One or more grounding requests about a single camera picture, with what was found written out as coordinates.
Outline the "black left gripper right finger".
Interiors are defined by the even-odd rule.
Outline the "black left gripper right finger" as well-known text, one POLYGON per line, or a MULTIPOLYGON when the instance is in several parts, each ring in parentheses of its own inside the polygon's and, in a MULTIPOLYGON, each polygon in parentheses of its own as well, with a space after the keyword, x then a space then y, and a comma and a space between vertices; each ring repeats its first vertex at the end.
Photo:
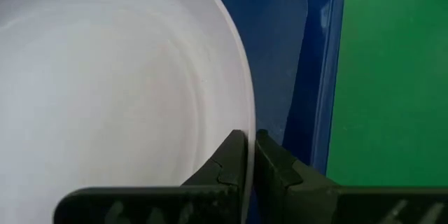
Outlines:
POLYGON ((256 134, 254 186, 262 224, 448 224, 448 187, 339 185, 264 129, 256 134))

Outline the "white round plate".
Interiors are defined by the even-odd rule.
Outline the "white round plate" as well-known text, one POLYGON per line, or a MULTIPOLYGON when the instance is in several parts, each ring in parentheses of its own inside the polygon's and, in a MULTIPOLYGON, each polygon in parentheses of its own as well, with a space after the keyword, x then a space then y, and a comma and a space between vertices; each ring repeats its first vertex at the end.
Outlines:
POLYGON ((255 141, 221 0, 0 0, 0 224, 51 224, 87 187, 178 186, 255 141))

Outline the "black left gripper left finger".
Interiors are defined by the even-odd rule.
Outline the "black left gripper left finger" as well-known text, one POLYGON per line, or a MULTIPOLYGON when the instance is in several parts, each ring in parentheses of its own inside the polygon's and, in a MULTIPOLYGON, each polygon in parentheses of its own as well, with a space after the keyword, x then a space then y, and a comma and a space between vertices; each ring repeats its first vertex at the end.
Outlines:
POLYGON ((53 224, 239 224, 248 144, 233 130, 180 186, 83 188, 56 206, 53 224))

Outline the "blue plastic tray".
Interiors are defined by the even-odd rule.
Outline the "blue plastic tray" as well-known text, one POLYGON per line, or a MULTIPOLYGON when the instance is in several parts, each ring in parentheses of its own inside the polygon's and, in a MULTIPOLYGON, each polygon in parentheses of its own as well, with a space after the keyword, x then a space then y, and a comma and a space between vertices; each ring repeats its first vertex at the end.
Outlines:
MULTIPOLYGON (((326 174, 344 0, 222 0, 244 44, 256 129, 326 174)), ((254 186, 249 224, 263 224, 254 186)))

